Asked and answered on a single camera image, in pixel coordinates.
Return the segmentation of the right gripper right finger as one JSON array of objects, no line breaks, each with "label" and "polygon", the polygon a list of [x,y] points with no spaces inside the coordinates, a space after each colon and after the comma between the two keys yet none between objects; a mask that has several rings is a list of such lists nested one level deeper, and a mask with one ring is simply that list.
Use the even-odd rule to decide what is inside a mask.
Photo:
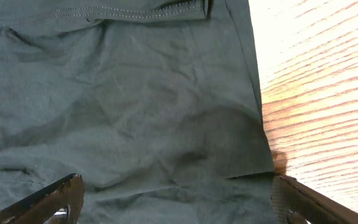
[{"label": "right gripper right finger", "polygon": [[358,224],[358,213],[286,175],[274,177],[271,203],[279,223]]}]

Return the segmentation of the black shorts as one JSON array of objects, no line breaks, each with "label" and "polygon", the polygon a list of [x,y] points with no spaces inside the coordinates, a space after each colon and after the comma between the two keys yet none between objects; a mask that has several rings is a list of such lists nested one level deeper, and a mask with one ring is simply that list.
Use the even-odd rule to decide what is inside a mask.
[{"label": "black shorts", "polygon": [[80,223],[275,223],[245,0],[0,1],[0,210],[71,173]]}]

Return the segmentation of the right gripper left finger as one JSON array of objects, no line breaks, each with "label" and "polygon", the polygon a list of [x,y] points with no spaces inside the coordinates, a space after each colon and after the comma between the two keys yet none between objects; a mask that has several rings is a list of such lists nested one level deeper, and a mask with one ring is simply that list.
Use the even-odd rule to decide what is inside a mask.
[{"label": "right gripper left finger", "polygon": [[0,224],[76,224],[84,195],[82,176],[69,174],[1,210]]}]

